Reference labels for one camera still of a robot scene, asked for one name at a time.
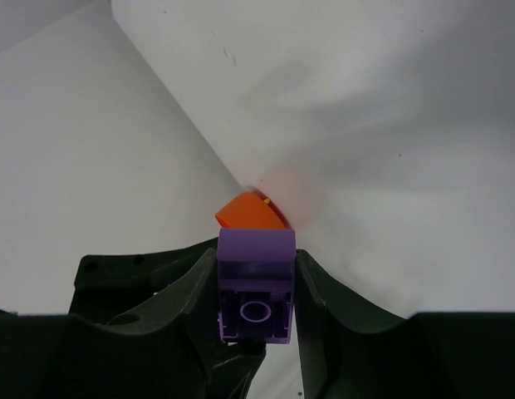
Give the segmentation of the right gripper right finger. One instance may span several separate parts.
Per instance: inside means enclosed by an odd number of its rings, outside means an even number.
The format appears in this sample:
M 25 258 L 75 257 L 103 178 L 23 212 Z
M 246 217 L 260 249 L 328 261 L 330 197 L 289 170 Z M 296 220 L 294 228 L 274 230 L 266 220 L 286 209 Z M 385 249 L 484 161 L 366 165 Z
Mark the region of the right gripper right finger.
M 401 318 L 297 252 L 295 311 L 308 398 L 515 398 L 515 313 Z

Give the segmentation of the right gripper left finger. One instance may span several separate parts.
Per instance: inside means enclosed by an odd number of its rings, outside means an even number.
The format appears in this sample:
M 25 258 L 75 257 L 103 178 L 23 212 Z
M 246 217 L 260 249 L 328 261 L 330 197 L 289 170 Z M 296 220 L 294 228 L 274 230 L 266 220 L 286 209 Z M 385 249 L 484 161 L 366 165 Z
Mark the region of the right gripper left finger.
M 204 398 L 215 251 L 87 255 L 65 315 L 0 310 L 0 398 Z

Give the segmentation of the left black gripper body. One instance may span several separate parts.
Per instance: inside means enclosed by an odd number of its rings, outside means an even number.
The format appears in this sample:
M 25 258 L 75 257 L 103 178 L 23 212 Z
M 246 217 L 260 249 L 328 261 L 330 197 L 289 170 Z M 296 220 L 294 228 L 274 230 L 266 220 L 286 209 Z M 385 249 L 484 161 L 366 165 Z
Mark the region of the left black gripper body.
M 70 314 L 89 398 L 244 398 L 263 344 L 222 342 L 218 242 L 153 254 L 87 255 Z

